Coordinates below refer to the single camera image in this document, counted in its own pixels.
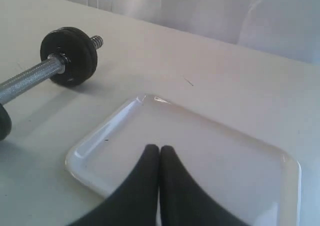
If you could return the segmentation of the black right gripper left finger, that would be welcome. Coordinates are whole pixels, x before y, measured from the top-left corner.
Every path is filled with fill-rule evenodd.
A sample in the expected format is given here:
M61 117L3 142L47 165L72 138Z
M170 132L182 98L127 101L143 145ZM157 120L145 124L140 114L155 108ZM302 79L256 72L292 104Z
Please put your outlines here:
M159 192L160 150L145 146L121 185L71 226L155 226Z

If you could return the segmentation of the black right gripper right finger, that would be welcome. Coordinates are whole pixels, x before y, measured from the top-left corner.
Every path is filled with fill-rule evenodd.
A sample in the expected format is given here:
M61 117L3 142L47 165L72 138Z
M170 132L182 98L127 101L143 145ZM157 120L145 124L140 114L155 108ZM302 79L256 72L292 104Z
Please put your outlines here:
M244 225L197 184L169 145L160 150L159 203L163 226Z

